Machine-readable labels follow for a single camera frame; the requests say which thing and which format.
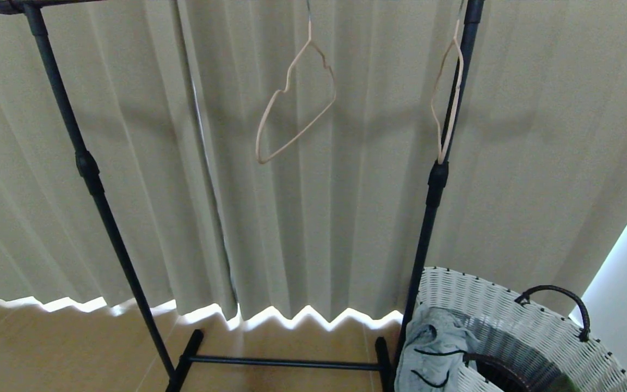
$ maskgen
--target brown basket handle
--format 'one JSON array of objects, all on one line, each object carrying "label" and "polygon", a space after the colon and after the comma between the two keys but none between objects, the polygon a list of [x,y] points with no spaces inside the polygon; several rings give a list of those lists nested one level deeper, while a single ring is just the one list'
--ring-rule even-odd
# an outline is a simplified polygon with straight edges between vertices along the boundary
[{"label": "brown basket handle", "polygon": [[582,302],[582,298],[580,298],[579,296],[577,296],[575,293],[571,292],[570,290],[565,290],[562,287],[553,286],[553,285],[535,286],[523,292],[522,295],[518,296],[514,300],[514,302],[520,305],[529,303],[530,295],[532,295],[535,292],[540,292],[543,290],[553,290],[554,292],[563,293],[564,295],[569,296],[573,301],[575,301],[575,303],[577,303],[577,307],[580,308],[580,314],[582,315],[582,323],[584,323],[584,328],[582,328],[582,332],[580,332],[580,335],[578,335],[578,338],[580,338],[580,342],[589,341],[590,329],[589,329],[589,313],[587,312],[587,307],[585,306],[585,303]]},{"label": "brown basket handle", "polygon": [[533,392],[533,390],[529,387],[529,384],[527,384],[526,380],[524,380],[524,377],[518,375],[514,370],[510,369],[502,360],[491,357],[490,355],[472,354],[468,352],[463,354],[463,362],[468,362],[469,360],[479,360],[483,363],[489,363],[493,367],[505,373],[505,375],[508,375],[513,382],[519,384],[519,387],[524,392]]}]

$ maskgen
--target curtain fold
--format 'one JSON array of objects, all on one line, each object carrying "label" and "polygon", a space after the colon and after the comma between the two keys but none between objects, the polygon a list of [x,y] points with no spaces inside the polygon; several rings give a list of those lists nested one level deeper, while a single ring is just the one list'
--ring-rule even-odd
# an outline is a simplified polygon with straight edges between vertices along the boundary
[{"label": "curtain fold", "polygon": [[[459,3],[311,2],[337,100],[265,166],[256,129],[306,42],[306,2],[179,3],[244,317],[402,308],[436,156],[428,104]],[[331,97],[313,50],[292,82],[264,155]],[[450,172],[427,265],[582,292],[627,222],[627,2],[486,2]]]},{"label": "curtain fold", "polygon": [[[45,8],[150,303],[327,320],[403,308],[459,3],[311,2],[337,100],[265,166],[256,129],[306,42],[306,2]],[[266,153],[329,102],[315,52],[293,83]],[[427,265],[583,292],[627,223],[627,2],[486,2],[455,135]],[[31,295],[131,297],[26,20],[0,15],[0,298]]]},{"label": "curtain fold", "polygon": [[[172,2],[43,10],[150,304],[236,314]],[[131,298],[23,16],[0,15],[0,298]]]}]

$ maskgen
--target black clothes rack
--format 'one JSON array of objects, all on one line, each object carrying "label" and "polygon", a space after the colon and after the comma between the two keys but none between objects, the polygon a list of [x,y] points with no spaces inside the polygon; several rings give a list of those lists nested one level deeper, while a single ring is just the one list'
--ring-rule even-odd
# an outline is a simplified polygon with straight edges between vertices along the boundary
[{"label": "black clothes rack", "polygon": [[[87,150],[87,147],[85,147],[84,139],[79,130],[79,125],[77,124],[69,97],[67,97],[67,91],[65,90],[62,76],[60,75],[57,61],[55,60],[54,53],[52,51],[52,45],[50,45],[47,28],[45,27],[45,20],[42,17],[41,8],[49,7],[50,5],[99,1],[101,0],[0,0],[0,14],[24,14],[28,20],[30,32],[32,32],[35,37],[35,42],[38,46],[40,58],[42,59],[42,63],[45,67],[50,87],[52,87],[55,101],[57,102],[60,114],[62,115],[65,127],[67,128],[67,133],[69,134],[72,145],[74,146],[75,161],[77,169],[79,170],[79,175],[84,179],[90,195],[94,198],[98,213],[100,214],[103,225],[108,233],[112,246],[115,250],[115,254],[118,256],[125,278],[127,278],[127,283],[129,283],[132,294],[137,301],[137,306],[139,307],[142,318],[144,318],[144,322],[149,329],[149,334],[154,341],[154,345],[156,346],[161,362],[166,368],[166,372],[169,377],[169,384],[167,385],[166,391],[178,392],[181,390],[185,377],[187,376],[187,372],[193,362],[373,371],[379,372],[383,392],[393,391],[395,366],[398,364],[401,349],[403,347],[403,343],[405,342],[405,329],[408,322],[410,322],[410,318],[413,315],[413,310],[415,308],[415,300],[418,294],[418,288],[420,287],[422,270],[425,266],[425,257],[427,255],[427,249],[430,242],[430,235],[432,233],[437,208],[442,199],[442,191],[446,185],[446,179],[448,178],[448,150],[446,152],[446,159],[444,163],[438,164],[435,162],[430,172],[425,218],[422,222],[420,240],[418,242],[415,255],[415,263],[413,264],[413,272],[411,273],[408,300],[405,306],[405,314],[401,325],[401,334],[399,336],[394,365],[391,365],[386,340],[381,337],[377,338],[375,343],[377,356],[376,363],[327,362],[326,360],[234,358],[197,354],[200,344],[202,343],[202,339],[204,338],[204,333],[201,330],[196,329],[188,340],[188,343],[179,359],[179,363],[176,367],[174,367],[171,362],[169,352],[166,349],[166,345],[164,344],[161,334],[156,327],[154,317],[151,315],[151,310],[149,308],[149,303],[146,300],[146,296],[144,295],[144,290],[142,290],[142,285],[140,284],[137,274],[134,271],[134,266],[132,266],[132,261],[130,260],[125,244],[122,241],[122,236],[120,236],[120,231],[115,223],[115,218],[110,209],[110,205],[108,204],[108,200],[105,197],[105,190],[100,179],[98,165],[92,154],[89,150]],[[471,55],[478,30],[478,23],[480,23],[481,19],[483,2],[484,0],[468,0],[467,2],[463,37],[460,45],[464,57],[464,69],[461,90],[458,96],[458,105],[456,109],[457,114],[463,97],[463,87],[468,75],[468,67],[471,62]],[[448,103],[449,108],[453,102],[453,93],[456,91],[457,77],[458,65],[456,66],[454,82],[451,87],[452,98]],[[443,139],[446,139],[446,134],[448,132],[447,124],[448,116],[450,116],[450,110],[447,110],[446,116],[447,119],[445,120],[445,126],[442,130]]]}]

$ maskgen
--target clothes hanger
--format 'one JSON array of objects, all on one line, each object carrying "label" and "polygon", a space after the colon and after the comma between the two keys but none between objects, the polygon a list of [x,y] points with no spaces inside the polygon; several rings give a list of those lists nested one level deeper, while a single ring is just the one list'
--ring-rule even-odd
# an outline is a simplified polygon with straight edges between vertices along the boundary
[{"label": "clothes hanger", "polygon": [[[437,145],[438,145],[438,156],[437,163],[443,164],[444,159],[446,157],[446,152],[448,150],[448,145],[451,141],[451,135],[453,134],[453,125],[456,121],[456,108],[458,107],[458,96],[461,91],[461,82],[463,80],[463,53],[461,52],[460,44],[458,43],[458,28],[461,25],[461,9],[463,8],[463,0],[461,0],[461,4],[458,7],[458,17],[456,19],[456,27],[453,30],[453,37],[451,38],[451,42],[446,48],[445,54],[442,57],[442,64],[440,64],[440,72],[437,74],[437,79],[435,80],[435,86],[432,91],[432,97],[430,98],[430,109],[432,111],[432,117],[435,119],[435,123],[437,124]],[[437,119],[437,113],[435,112],[434,100],[437,95],[437,88],[439,86],[440,77],[442,77],[442,72],[444,70],[446,57],[448,53],[451,51],[451,47],[456,48],[456,52],[458,52],[458,79],[456,80],[456,90],[453,93],[453,101],[451,105],[450,116],[448,117],[448,127],[446,131],[446,139],[444,143],[442,143],[442,126],[440,125],[439,119]]]},{"label": "clothes hanger", "polygon": [[[261,123],[258,126],[258,133],[256,134],[256,159],[259,164],[268,163],[268,161],[270,161],[275,156],[277,156],[277,154],[281,153],[287,147],[291,146],[291,144],[296,142],[296,140],[299,139],[299,137],[301,137],[304,134],[304,132],[308,131],[309,127],[311,127],[319,118],[321,118],[321,116],[323,116],[324,113],[326,113],[326,111],[328,111],[328,109],[331,106],[333,106],[333,102],[335,102],[335,99],[337,97],[337,91],[336,91],[336,86],[335,86],[335,76],[333,75],[333,68],[330,65],[328,65],[328,63],[325,60],[325,54],[323,54],[323,51],[321,50],[321,48],[318,47],[318,45],[314,42],[313,38],[311,37],[311,3],[310,3],[310,0],[306,0],[306,9],[309,11],[309,39],[306,41],[302,49],[299,50],[299,53],[296,55],[296,57],[294,57],[294,60],[292,60],[292,64],[289,65],[289,68],[287,69],[287,82],[284,85],[284,89],[278,89],[276,92],[274,92],[274,94],[272,94],[271,100],[269,101],[268,106],[266,107],[266,111],[263,113],[263,117],[261,118]],[[271,112],[272,105],[274,104],[274,101],[277,99],[277,97],[280,94],[287,94],[287,92],[289,91],[289,87],[291,86],[292,70],[294,69],[294,66],[297,65],[297,62],[299,62],[299,59],[301,59],[302,54],[304,54],[304,51],[306,50],[306,48],[308,48],[309,46],[313,47],[313,49],[316,50],[316,52],[318,52],[318,54],[321,55],[321,60],[323,60],[323,67],[330,74],[330,79],[333,82],[333,99],[331,99],[331,102],[326,107],[324,107],[323,110],[321,110],[321,112],[316,117],[314,117],[313,120],[311,120],[311,122],[309,122],[309,124],[304,127],[304,129],[299,131],[299,133],[296,134],[296,136],[294,136],[289,142],[284,144],[284,146],[280,147],[276,152],[270,154],[267,158],[262,158],[261,136],[263,136],[263,130],[265,129],[266,121],[268,121],[268,116],[269,116],[269,113]]]}]

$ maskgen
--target beige clothes hanger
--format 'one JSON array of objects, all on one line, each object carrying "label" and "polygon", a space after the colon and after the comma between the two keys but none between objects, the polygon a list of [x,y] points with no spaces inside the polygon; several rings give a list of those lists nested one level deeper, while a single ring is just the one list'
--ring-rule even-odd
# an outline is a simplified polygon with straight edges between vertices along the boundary
[{"label": "beige clothes hanger", "polygon": [[[309,3],[309,0],[306,0],[306,7],[309,10],[309,39],[306,41],[302,49],[299,50],[299,53],[296,55],[296,57],[294,57],[294,60],[292,60],[292,64],[290,64],[289,68],[287,69],[287,82],[284,85],[284,90],[279,89],[276,92],[274,92],[274,94],[272,94],[271,100],[268,103],[268,107],[266,107],[266,111],[263,113],[263,118],[261,118],[261,123],[258,126],[258,133],[256,134],[256,159],[258,160],[259,164],[268,163],[268,161],[273,159],[277,154],[284,151],[284,149],[286,149],[292,143],[294,143],[297,139],[299,139],[299,137],[301,137],[304,134],[304,132],[306,132],[309,129],[309,127],[311,127],[319,118],[321,118],[321,116],[323,116],[324,113],[326,113],[326,111],[328,111],[328,109],[331,106],[333,106],[333,102],[335,102],[335,99],[337,97],[337,91],[335,87],[335,76],[333,75],[333,68],[331,68],[331,66],[328,65],[328,63],[326,63],[325,55],[323,54],[323,51],[321,50],[320,47],[318,47],[318,45],[316,45],[316,43],[313,41],[311,37],[311,4]],[[319,113],[316,117],[314,117],[314,119],[311,120],[311,122],[309,122],[309,124],[306,125],[304,129],[302,129],[301,131],[299,131],[298,134],[296,134],[296,136],[294,136],[289,142],[284,144],[284,146],[280,147],[276,152],[272,153],[270,156],[263,159],[261,157],[261,136],[263,136],[263,129],[265,128],[266,121],[268,121],[269,112],[271,111],[272,105],[274,104],[274,101],[277,99],[277,97],[280,94],[287,94],[287,92],[289,91],[289,87],[291,86],[292,70],[294,69],[294,66],[297,65],[297,62],[299,61],[299,59],[302,57],[302,54],[304,54],[304,50],[306,50],[306,48],[309,46],[313,47],[313,49],[315,49],[316,52],[318,52],[318,54],[321,55],[321,59],[323,60],[323,67],[330,74],[330,79],[333,82],[333,99],[331,99],[331,102],[326,107],[324,107],[323,110],[321,110],[321,113]]]},{"label": "beige clothes hanger", "polygon": [[[461,13],[461,8],[463,7],[463,0],[461,5],[459,6],[458,12]],[[432,110],[432,117],[435,119],[435,123],[437,124],[437,145],[438,145],[438,156],[437,163],[443,164],[446,156],[446,151],[448,150],[448,145],[451,141],[451,135],[453,134],[453,124],[456,120],[456,108],[458,107],[458,95],[461,91],[461,81],[463,80],[463,53],[461,53],[461,47],[458,43],[458,28],[461,25],[460,17],[456,20],[456,27],[453,31],[453,38],[451,38],[451,42],[446,48],[446,52],[442,57],[442,64],[440,65],[440,72],[437,74],[437,79],[435,80],[435,87],[432,91],[432,97],[430,98],[430,109]],[[458,79],[456,80],[456,90],[453,93],[453,102],[451,105],[450,116],[448,117],[448,131],[446,132],[445,142],[442,143],[442,126],[440,125],[439,119],[437,119],[437,113],[435,112],[434,100],[435,95],[437,95],[437,87],[440,82],[440,77],[442,76],[442,71],[444,70],[446,56],[451,51],[451,47],[456,48],[456,52],[458,52]]]}]

